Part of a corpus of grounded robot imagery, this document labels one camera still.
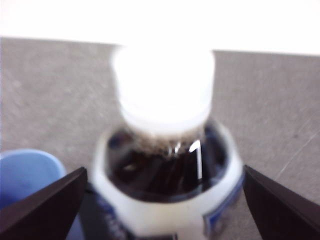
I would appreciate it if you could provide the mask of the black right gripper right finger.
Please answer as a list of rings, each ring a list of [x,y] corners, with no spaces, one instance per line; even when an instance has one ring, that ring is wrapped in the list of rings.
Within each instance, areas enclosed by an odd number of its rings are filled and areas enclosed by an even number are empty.
[[[252,167],[244,166],[243,191],[264,240],[318,240],[320,205]]]

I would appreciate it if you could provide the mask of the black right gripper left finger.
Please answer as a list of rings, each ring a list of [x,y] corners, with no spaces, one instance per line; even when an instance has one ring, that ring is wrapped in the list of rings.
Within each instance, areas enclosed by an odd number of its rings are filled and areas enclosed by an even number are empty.
[[[0,211],[2,240],[64,240],[81,207],[88,181],[80,167]]]

